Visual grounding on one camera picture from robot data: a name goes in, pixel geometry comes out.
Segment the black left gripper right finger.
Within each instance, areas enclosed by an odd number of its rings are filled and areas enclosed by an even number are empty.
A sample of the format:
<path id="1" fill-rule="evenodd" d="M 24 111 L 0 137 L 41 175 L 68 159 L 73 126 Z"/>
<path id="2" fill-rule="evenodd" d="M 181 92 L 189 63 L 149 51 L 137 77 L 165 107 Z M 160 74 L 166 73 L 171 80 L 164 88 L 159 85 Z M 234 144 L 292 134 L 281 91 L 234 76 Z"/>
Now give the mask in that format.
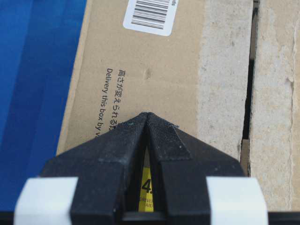
<path id="1" fill-rule="evenodd" d="M 154 210 L 168 225 L 209 225 L 206 177 L 244 177 L 239 161 L 151 112 L 145 128 Z"/>

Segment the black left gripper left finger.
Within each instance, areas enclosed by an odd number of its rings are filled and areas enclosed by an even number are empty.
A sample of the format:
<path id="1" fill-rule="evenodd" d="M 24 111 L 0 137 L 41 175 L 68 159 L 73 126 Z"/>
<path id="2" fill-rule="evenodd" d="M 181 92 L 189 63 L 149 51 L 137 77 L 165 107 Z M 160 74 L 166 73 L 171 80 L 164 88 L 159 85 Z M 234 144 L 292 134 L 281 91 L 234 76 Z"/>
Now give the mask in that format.
<path id="1" fill-rule="evenodd" d="M 74 225 L 116 225 L 137 211 L 147 140 L 147 113 L 48 160 L 41 177 L 77 177 Z"/>

